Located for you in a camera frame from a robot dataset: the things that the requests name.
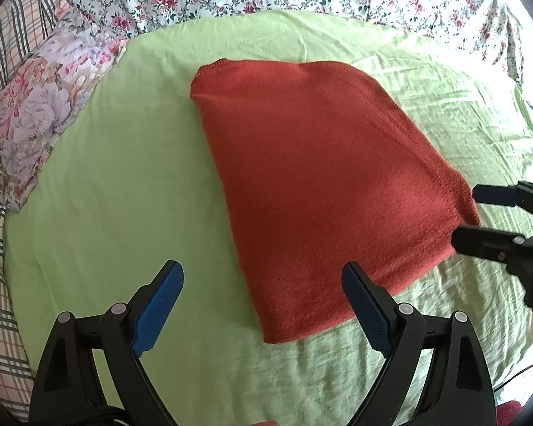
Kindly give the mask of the orange knit sweater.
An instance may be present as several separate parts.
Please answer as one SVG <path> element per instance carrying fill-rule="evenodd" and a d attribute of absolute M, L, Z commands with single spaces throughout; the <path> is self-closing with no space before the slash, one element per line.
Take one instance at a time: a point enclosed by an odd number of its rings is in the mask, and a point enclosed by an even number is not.
<path fill-rule="evenodd" d="M 479 225 L 464 177 L 367 73 L 342 62 L 234 61 L 191 87 L 265 342 L 352 318 L 356 262 L 399 293 Z"/>

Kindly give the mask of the dark red fuzzy cloth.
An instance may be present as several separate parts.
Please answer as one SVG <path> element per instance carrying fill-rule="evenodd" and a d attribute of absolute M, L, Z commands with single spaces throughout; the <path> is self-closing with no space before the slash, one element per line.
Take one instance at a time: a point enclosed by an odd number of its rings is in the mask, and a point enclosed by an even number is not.
<path fill-rule="evenodd" d="M 515 400 L 500 404 L 496 408 L 497 425 L 509 426 L 521 410 L 522 405 Z"/>

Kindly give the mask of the pink peony floral pillow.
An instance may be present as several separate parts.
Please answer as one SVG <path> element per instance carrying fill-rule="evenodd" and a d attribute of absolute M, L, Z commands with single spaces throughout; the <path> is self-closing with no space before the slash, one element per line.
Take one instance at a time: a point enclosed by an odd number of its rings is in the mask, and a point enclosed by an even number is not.
<path fill-rule="evenodd" d="M 17 70 L 0 93 L 0 200 L 19 211 L 56 142 L 128 41 L 62 29 Z"/>

